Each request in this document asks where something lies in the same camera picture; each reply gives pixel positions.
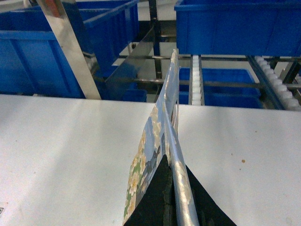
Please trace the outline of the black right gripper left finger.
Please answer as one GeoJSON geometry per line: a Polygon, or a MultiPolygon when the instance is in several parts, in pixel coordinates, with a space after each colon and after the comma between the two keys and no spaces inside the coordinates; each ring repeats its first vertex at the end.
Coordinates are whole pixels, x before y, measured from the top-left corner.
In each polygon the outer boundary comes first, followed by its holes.
{"type": "Polygon", "coordinates": [[[146,193],[125,225],[176,225],[173,174],[166,155],[161,159],[146,193]]]}

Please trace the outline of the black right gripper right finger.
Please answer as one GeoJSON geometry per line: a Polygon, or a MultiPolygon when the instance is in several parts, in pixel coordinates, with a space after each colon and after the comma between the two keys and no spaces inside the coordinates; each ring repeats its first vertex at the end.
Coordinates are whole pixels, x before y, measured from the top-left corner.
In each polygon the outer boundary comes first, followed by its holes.
{"type": "Polygon", "coordinates": [[[200,226],[235,226],[186,166],[200,226]]]}

